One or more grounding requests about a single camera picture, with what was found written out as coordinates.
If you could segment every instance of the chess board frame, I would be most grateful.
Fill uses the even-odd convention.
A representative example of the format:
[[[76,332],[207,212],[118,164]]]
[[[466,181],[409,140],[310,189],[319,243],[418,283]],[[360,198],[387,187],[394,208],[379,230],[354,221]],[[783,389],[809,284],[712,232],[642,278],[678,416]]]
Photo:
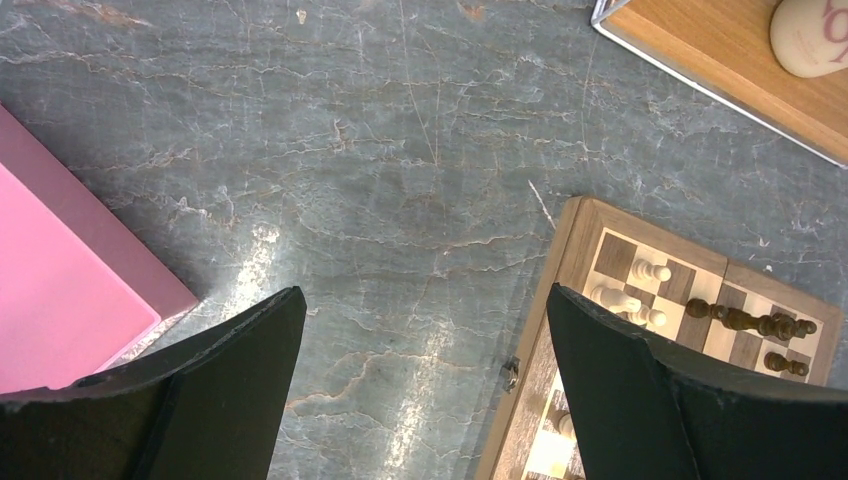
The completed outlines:
[[[516,388],[501,397],[492,428],[483,449],[475,480],[524,480],[525,466],[546,414],[557,372],[545,314],[548,293],[554,283],[578,292],[586,286],[605,231],[613,231],[636,242],[650,245],[669,256],[683,259],[724,284],[766,297],[780,298],[783,306],[819,319],[823,328],[817,361],[808,383],[824,385],[842,327],[842,312],[832,305],[789,287],[771,277],[685,240],[655,225],[591,197],[572,197],[559,219],[551,249],[530,306],[515,356],[520,360]]]

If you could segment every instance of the white chess piece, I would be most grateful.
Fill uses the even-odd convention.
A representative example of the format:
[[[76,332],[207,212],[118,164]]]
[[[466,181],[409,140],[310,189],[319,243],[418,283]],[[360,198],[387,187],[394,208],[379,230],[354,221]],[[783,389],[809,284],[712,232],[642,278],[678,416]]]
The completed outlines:
[[[592,290],[592,300],[612,313],[635,313],[642,308],[641,300],[633,298],[617,288],[604,286],[595,287],[595,289]]]
[[[638,312],[628,313],[627,318],[636,325],[645,325],[650,323],[655,327],[662,327],[668,321],[668,317],[662,310],[648,308],[647,305],[642,305]]]
[[[638,259],[633,262],[633,276],[639,280],[659,280],[667,282],[671,278],[671,269],[665,265],[653,265],[651,262]]]
[[[559,422],[557,422],[557,431],[560,435],[572,442],[577,441],[577,434],[574,432],[574,422],[571,420],[570,413],[566,413],[559,419]]]

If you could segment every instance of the wooden chess board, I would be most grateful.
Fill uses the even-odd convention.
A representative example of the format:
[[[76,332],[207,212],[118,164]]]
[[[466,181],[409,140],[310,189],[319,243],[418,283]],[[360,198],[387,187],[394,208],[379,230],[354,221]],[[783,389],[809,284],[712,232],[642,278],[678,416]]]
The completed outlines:
[[[631,268],[637,259],[667,266],[671,278],[665,282],[637,278]],[[827,382],[843,321],[838,308],[767,275],[598,200],[572,198],[557,227],[516,352],[518,386],[503,396],[498,407],[478,480],[584,476],[578,446],[555,428],[556,419],[568,409],[545,318],[545,302],[555,282],[586,296],[598,286],[621,289],[666,314],[664,325],[648,324],[649,330],[742,368],[815,385]],[[811,320],[818,329],[790,341],[764,338],[752,330],[728,330],[718,320],[687,315],[685,305],[691,298],[741,308],[754,316],[781,312]],[[807,363],[809,374],[800,377],[766,369],[763,357],[768,352]]]

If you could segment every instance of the dark brown chess piece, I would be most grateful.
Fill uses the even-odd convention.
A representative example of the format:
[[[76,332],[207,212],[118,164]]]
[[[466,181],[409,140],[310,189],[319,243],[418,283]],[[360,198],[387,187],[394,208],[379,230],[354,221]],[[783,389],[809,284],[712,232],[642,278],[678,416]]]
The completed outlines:
[[[764,337],[776,337],[783,341],[793,337],[804,338],[815,333],[816,324],[809,320],[795,320],[785,313],[772,315],[753,315],[733,307],[709,304],[700,298],[693,298],[686,304],[686,313],[695,318],[715,318],[721,320],[725,328],[731,330],[756,330]]]
[[[787,360],[786,357],[777,352],[767,353],[763,359],[763,363],[766,368],[775,372],[787,370],[793,375],[800,375],[802,377],[806,377],[810,373],[810,366],[806,363],[797,360]]]

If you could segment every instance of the marble countertop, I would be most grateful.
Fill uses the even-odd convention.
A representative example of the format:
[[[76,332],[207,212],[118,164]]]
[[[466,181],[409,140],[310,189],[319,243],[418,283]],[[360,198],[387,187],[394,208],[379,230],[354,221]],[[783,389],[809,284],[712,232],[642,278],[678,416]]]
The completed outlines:
[[[467,478],[572,195],[848,307],[845,172],[587,0],[2,1],[0,101],[205,299],[158,347],[303,287],[270,478]]]

